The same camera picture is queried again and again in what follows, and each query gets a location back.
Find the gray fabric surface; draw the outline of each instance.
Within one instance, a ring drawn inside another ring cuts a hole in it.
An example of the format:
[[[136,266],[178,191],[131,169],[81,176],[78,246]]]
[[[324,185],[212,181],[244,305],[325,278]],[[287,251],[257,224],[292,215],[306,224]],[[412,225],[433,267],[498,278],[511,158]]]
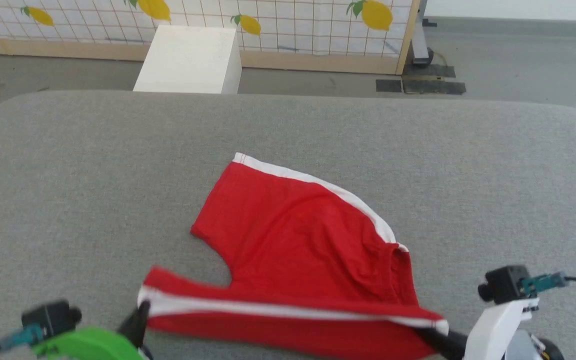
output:
[[[0,336],[66,297],[115,328],[154,264],[229,284],[189,234],[240,151],[357,194],[413,257],[423,306],[469,331],[486,271],[576,275],[576,109],[461,100],[56,91],[0,105]],[[576,285],[526,327],[576,359]],[[298,359],[149,333],[158,360]],[[19,350],[9,358],[32,358]]]

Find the teal connector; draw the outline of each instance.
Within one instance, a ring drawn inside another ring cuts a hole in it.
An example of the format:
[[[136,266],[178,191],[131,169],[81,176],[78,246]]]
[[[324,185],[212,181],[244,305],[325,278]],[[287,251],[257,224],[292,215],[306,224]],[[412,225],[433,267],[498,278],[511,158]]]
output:
[[[44,331],[37,324],[30,324],[19,331],[0,338],[0,352],[18,346],[34,346],[44,339]]]
[[[564,288],[569,285],[566,280],[566,273],[563,271],[546,273],[536,277],[524,278],[521,280],[521,287],[526,296],[536,296],[540,292],[555,288]]]

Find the lemon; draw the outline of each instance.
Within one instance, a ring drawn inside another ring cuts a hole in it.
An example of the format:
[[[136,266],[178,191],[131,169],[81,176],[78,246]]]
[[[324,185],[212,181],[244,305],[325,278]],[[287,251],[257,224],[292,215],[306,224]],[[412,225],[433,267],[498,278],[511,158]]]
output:
[[[361,13],[361,20],[363,20],[363,23],[370,29],[384,30],[385,32],[391,29],[393,13],[388,6],[379,1],[359,0],[357,2],[351,2],[350,5],[348,5],[348,9],[345,10],[345,13],[348,14],[350,9],[352,9],[355,18]]]
[[[164,0],[137,0],[141,11],[153,19],[170,21],[170,9]]]
[[[31,6],[23,6],[21,7],[21,12],[22,14],[25,14],[25,16],[30,16],[33,18],[37,23],[48,25],[49,27],[55,26],[53,18],[42,9]]]
[[[233,20],[236,25],[241,23],[241,28],[248,34],[261,34],[261,25],[259,25],[259,22],[254,17],[248,16],[247,14],[238,14],[230,18],[231,23]]]

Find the red shorts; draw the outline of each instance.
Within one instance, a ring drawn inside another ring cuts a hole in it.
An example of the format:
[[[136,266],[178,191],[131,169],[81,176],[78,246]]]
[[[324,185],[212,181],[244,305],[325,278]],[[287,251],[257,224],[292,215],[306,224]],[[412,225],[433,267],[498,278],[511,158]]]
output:
[[[414,360],[413,328],[448,332],[419,307],[410,254],[354,194],[237,153],[192,226],[230,268],[227,288],[155,267],[139,292],[148,326],[348,360]]]

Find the gray floor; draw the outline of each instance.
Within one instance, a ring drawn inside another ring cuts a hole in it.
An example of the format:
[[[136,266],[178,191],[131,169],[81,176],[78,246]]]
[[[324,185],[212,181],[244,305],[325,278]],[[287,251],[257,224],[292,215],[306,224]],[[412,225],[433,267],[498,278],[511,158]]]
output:
[[[428,32],[427,41],[455,66],[467,92],[454,95],[378,93],[383,75],[245,68],[239,92],[357,98],[466,98],[576,107],[576,37]],[[0,102],[59,89],[131,90],[141,64],[128,61],[0,55]]]

